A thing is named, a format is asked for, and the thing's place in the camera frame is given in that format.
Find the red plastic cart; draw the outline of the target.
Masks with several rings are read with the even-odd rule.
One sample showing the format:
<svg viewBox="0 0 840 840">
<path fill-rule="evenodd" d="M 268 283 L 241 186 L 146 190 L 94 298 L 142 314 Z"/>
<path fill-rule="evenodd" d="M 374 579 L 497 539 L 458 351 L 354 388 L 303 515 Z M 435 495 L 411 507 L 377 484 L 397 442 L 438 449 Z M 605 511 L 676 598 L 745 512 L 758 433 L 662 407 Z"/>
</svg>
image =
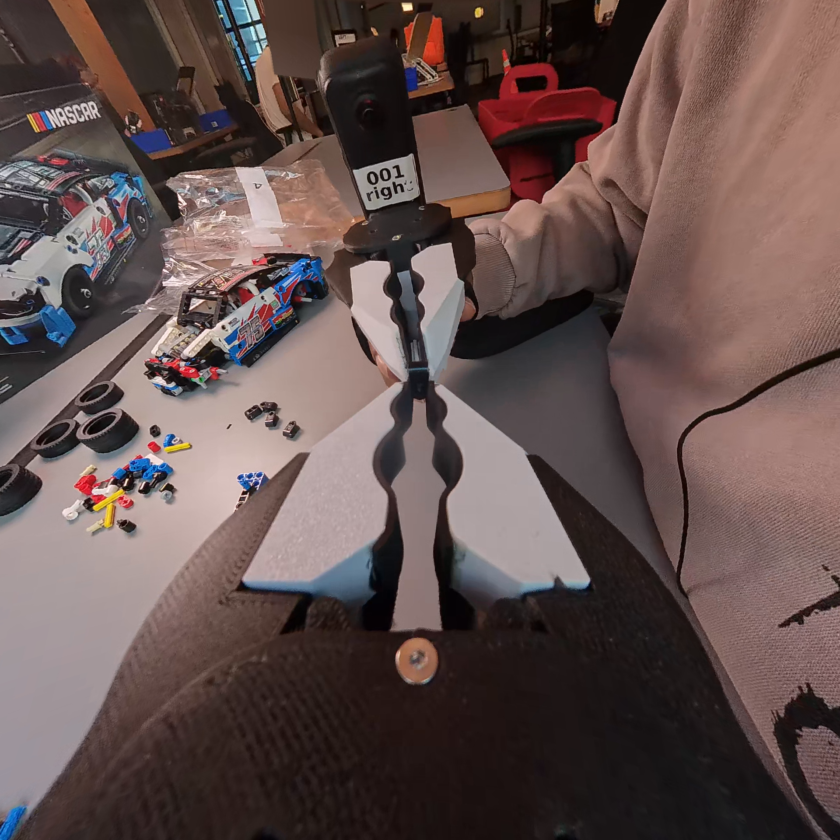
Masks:
<svg viewBox="0 0 840 840">
<path fill-rule="evenodd" d="M 592 87 L 560 89 L 559 76 L 551 64 L 538 63 L 510 69 L 502 80 L 498 98 L 478 103 L 478 123 L 490 143 L 503 133 L 543 121 L 592 119 L 601 122 L 603 128 L 597 135 L 578 140 L 575 165 L 586 161 L 590 142 L 613 124 L 615 112 L 616 102 Z M 533 182 L 516 180 L 517 173 L 532 172 L 530 163 L 537 165 L 534 170 L 537 173 L 551 170 L 549 161 L 545 161 L 544 169 L 541 167 L 540 151 L 522 147 L 494 150 L 510 182 L 511 203 L 522 199 L 540 202 L 556 185 L 551 176 Z"/>
</svg>

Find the printed lego set box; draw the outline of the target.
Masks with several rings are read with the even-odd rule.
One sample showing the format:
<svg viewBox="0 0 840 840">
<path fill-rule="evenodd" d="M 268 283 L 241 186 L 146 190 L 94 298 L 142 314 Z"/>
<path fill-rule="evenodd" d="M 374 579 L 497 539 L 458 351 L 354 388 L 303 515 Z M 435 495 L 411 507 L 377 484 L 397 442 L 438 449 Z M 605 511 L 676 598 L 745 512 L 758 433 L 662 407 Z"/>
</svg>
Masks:
<svg viewBox="0 0 840 840">
<path fill-rule="evenodd" d="M 1 400 L 110 333 L 161 274 L 171 222 L 77 68 L 2 65 Z"/>
</svg>

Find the person's right hand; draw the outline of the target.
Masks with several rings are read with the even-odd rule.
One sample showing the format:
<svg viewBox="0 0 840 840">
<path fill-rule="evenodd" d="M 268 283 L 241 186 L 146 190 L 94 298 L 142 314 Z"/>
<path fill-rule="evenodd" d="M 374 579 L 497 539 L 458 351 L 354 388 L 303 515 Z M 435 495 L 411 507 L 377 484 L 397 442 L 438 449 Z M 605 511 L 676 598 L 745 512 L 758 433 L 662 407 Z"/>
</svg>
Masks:
<svg viewBox="0 0 840 840">
<path fill-rule="evenodd" d="M 413 325 L 412 336 L 422 335 L 416 292 L 423 282 L 413 274 L 411 266 L 412 258 L 421 250 L 431 245 L 452 244 L 458 278 L 465 283 L 465 303 L 473 298 L 471 276 L 476 265 L 475 238 L 461 219 L 452 220 L 446 213 L 439 219 L 423 218 L 420 212 L 414 212 L 409 213 L 407 222 L 399 229 L 397 216 L 390 214 L 378 220 L 370 218 L 351 233 L 360 235 L 353 248 L 365 257 L 365 261 L 389 261 L 395 268 L 402 282 L 402 304 Z"/>
</svg>

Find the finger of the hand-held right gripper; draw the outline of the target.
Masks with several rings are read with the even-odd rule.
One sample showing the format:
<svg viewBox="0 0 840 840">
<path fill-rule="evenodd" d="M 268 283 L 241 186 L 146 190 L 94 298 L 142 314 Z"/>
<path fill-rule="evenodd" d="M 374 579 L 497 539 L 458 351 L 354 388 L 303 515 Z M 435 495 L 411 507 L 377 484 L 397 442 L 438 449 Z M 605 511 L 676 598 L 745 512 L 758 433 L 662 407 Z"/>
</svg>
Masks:
<svg viewBox="0 0 840 840">
<path fill-rule="evenodd" d="M 403 285 L 389 261 L 365 261 L 350 270 L 355 326 L 388 381 L 411 381 L 412 322 L 402 302 Z"/>
<path fill-rule="evenodd" d="M 431 382 L 445 370 L 466 300 L 452 244 L 431 245 L 412 258 L 412 272 L 423 283 L 416 292 L 419 328 Z"/>
</svg>

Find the pile of mixed lego pieces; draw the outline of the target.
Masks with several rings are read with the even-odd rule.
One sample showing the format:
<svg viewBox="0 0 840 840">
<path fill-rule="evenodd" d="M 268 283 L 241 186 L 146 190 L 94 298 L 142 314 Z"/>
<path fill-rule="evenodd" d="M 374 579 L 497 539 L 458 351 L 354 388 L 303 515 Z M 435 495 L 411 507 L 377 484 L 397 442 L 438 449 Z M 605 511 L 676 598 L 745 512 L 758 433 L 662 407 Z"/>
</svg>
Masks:
<svg viewBox="0 0 840 840">
<path fill-rule="evenodd" d="M 133 535 L 138 528 L 132 520 L 137 500 L 155 498 L 160 505 L 167 506 L 175 500 L 174 469 L 163 457 L 188 451 L 192 446 L 168 434 L 162 444 L 150 441 L 145 452 L 134 456 L 109 475 L 98 476 L 96 466 L 87 467 L 73 486 L 78 498 L 61 512 L 61 517 L 68 522 L 90 517 L 87 525 L 90 534 L 120 530 Z"/>
</svg>

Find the person's right forearm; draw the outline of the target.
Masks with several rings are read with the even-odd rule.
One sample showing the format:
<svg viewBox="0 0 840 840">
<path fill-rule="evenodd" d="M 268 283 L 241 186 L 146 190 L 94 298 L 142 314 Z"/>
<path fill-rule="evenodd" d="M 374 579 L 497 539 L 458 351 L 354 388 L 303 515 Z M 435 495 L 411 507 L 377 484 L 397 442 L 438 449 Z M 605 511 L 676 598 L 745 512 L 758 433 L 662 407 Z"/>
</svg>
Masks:
<svg viewBox="0 0 840 840">
<path fill-rule="evenodd" d="M 576 164 L 543 200 L 470 225 L 477 318 L 510 319 L 578 291 L 609 292 L 633 273 L 647 216 L 619 186 Z"/>
</svg>

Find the person's beige sweatshirt torso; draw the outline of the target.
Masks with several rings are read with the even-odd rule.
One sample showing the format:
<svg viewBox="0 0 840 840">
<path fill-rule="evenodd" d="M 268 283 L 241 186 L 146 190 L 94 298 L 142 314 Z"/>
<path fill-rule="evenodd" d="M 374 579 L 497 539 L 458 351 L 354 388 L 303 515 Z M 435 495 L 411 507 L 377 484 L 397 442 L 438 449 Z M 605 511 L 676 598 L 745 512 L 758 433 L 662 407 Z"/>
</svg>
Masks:
<svg viewBox="0 0 840 840">
<path fill-rule="evenodd" d="M 645 214 L 610 361 L 742 703 L 838 838 L 838 2 L 668 2 L 591 173 Z"/>
</svg>

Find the black rubber lego tire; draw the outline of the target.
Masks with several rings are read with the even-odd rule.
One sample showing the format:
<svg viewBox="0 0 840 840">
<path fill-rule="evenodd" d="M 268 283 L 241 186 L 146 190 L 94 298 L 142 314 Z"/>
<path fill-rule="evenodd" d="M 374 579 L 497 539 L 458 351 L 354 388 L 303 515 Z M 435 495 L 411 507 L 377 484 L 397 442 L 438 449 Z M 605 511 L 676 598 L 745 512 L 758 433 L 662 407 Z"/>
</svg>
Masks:
<svg viewBox="0 0 840 840">
<path fill-rule="evenodd" d="M 124 391 L 114 381 L 100 381 L 82 391 L 73 402 L 73 410 L 94 416 L 117 405 Z"/>
<path fill-rule="evenodd" d="M 10 463 L 1 467 L 0 515 L 7 516 L 32 501 L 43 482 L 34 472 Z"/>
<path fill-rule="evenodd" d="M 77 439 L 94 453 L 105 455 L 133 441 L 139 431 L 131 415 L 114 407 L 91 416 L 79 427 Z"/>
<path fill-rule="evenodd" d="M 42 459 L 63 456 L 79 445 L 79 428 L 75 418 L 61 419 L 41 430 L 31 440 L 29 448 Z"/>
</svg>

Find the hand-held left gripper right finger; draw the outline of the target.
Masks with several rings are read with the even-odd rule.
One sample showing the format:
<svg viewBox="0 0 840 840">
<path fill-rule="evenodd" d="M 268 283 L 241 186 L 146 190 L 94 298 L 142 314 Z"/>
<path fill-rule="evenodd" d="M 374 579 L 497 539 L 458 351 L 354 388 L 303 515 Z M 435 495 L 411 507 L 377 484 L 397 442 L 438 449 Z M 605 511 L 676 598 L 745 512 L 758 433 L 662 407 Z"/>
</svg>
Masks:
<svg viewBox="0 0 840 840">
<path fill-rule="evenodd" d="M 473 607 L 591 578 L 522 447 L 441 385 L 430 385 L 433 466 L 445 484 L 434 561 Z"/>
</svg>

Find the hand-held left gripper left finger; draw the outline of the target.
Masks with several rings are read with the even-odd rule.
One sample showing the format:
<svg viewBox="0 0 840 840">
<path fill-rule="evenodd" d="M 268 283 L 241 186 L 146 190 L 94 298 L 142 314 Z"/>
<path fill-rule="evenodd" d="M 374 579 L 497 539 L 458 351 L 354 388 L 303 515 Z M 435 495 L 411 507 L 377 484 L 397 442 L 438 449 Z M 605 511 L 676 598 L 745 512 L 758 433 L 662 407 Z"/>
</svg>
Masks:
<svg viewBox="0 0 840 840">
<path fill-rule="evenodd" d="M 393 385 L 314 446 L 243 575 L 255 591 L 374 594 L 396 589 L 403 539 L 393 482 L 413 420 Z"/>
</svg>

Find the blue white lego race car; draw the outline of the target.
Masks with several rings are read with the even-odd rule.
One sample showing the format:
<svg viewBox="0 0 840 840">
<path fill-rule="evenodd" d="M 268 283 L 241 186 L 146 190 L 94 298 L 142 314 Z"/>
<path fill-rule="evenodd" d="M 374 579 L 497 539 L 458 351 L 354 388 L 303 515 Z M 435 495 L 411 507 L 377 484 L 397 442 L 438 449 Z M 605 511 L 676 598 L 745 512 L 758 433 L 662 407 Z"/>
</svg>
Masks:
<svg viewBox="0 0 840 840">
<path fill-rule="evenodd" d="M 267 254 L 252 266 L 214 269 L 181 294 L 144 376 L 169 396 L 205 389 L 227 364 L 255 363 L 298 324 L 298 305 L 328 294 L 315 255 Z"/>
</svg>

